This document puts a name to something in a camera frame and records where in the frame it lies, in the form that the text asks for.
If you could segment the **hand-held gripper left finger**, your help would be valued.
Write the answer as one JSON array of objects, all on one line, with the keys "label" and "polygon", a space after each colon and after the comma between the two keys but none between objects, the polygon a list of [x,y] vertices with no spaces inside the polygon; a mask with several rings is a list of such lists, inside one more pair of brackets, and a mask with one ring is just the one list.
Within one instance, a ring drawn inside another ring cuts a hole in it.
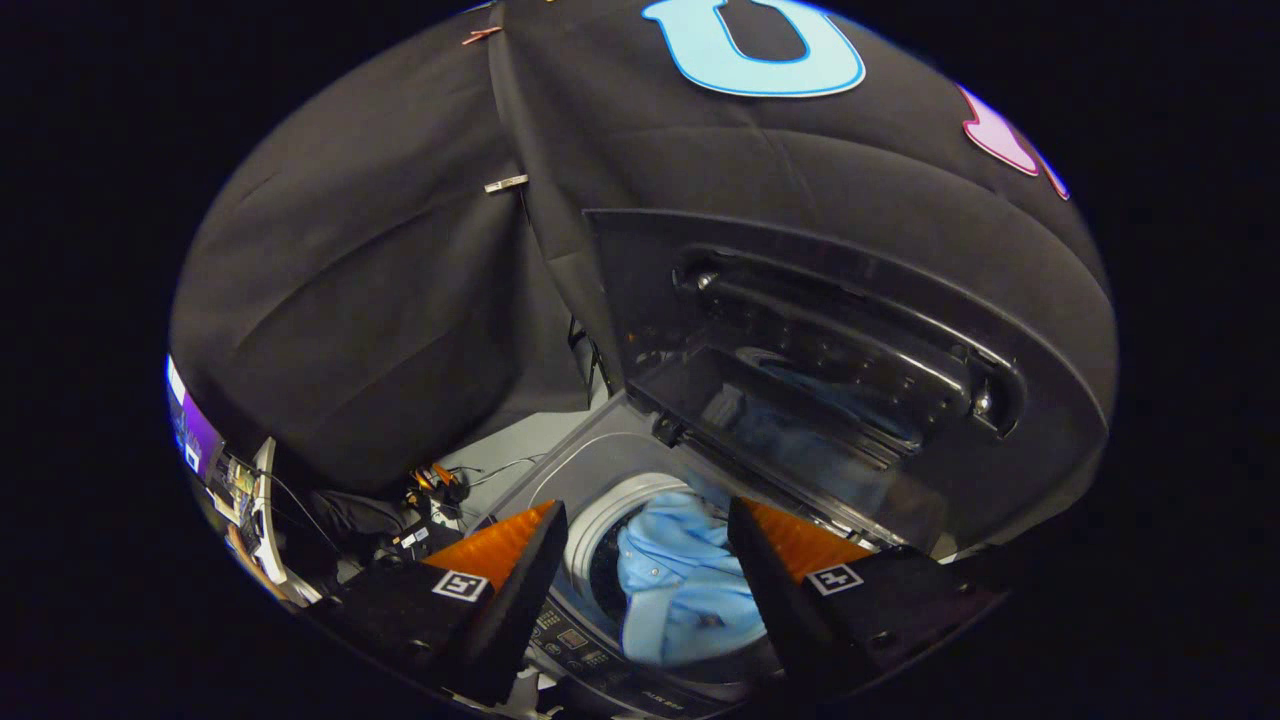
[{"label": "hand-held gripper left finger", "polygon": [[419,689],[504,703],[568,536],[549,500],[424,559],[375,564],[310,606],[326,634]]}]

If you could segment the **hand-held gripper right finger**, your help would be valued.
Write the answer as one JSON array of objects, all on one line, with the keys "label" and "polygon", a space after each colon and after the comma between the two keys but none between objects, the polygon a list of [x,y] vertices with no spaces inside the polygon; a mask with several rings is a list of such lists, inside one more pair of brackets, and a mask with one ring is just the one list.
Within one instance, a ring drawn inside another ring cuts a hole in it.
[{"label": "hand-held gripper right finger", "polygon": [[783,687],[804,700],[869,691],[1006,600],[910,546],[869,550],[748,497],[731,501],[728,534]]}]

